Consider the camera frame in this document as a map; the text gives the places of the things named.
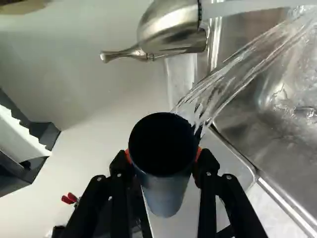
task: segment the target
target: faucet handle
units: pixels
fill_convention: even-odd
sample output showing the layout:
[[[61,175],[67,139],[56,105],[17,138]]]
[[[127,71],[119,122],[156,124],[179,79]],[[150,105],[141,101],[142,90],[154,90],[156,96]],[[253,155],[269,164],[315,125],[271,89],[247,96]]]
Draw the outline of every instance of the faucet handle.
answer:
[[[122,51],[101,51],[100,53],[100,59],[104,63],[121,57],[129,57],[139,61],[154,60],[152,54],[145,53],[138,44]]]

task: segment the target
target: stainless steel faucet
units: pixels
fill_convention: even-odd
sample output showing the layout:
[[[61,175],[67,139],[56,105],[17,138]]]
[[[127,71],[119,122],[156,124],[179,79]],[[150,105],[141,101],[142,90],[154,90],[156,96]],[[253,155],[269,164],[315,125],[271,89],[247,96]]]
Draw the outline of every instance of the stainless steel faucet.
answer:
[[[122,51],[102,51],[100,58],[105,63],[121,57],[154,61],[203,52],[207,33],[200,23],[199,0],[154,0],[139,22],[138,43]]]

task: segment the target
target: black mount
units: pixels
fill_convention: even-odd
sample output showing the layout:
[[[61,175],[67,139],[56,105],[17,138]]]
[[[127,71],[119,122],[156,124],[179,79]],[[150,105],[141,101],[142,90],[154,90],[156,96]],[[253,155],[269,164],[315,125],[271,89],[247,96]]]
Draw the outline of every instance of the black mount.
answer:
[[[193,167],[196,186],[201,189],[197,238],[267,238],[238,179],[231,174],[218,176],[220,165],[208,149],[200,152]],[[109,167],[110,177],[95,176],[88,184],[75,211],[62,232],[61,238],[92,238],[99,213],[111,204],[110,237],[131,238],[129,204],[137,206],[137,219],[144,238],[152,238],[144,204],[139,196],[129,196],[132,187],[142,194],[132,165],[121,150]],[[219,196],[225,205],[231,225],[216,232],[216,203]]]

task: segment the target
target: water stream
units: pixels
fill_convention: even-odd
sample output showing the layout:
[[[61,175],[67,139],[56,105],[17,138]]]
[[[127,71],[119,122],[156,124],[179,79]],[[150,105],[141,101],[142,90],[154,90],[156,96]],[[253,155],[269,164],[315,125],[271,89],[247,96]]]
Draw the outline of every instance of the water stream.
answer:
[[[316,13],[315,8],[301,11],[255,38],[201,79],[171,112],[186,118],[202,137],[226,104],[316,26]]]

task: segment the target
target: kitchen sink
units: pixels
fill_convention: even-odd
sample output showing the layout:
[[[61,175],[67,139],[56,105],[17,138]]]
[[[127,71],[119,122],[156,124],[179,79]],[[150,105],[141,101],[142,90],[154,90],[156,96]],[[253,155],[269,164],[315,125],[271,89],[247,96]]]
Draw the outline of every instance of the kitchen sink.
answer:
[[[211,70],[289,12],[284,8],[218,19],[210,49],[198,55],[197,68]],[[316,43],[312,32],[305,47],[288,51],[257,76],[212,126],[254,165],[259,183],[311,237],[317,236]],[[199,73],[199,78],[206,75]]]

